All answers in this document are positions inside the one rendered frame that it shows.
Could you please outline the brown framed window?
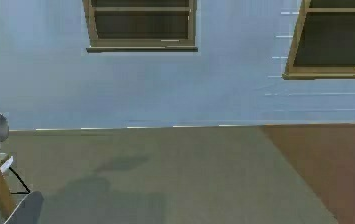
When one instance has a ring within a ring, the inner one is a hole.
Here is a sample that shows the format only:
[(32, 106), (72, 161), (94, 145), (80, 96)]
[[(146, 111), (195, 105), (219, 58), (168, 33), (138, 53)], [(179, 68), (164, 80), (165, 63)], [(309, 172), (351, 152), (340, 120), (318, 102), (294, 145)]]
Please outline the brown framed window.
[(82, 0), (89, 53), (196, 52), (197, 0)]
[(355, 0), (301, 0), (282, 77), (355, 79)]

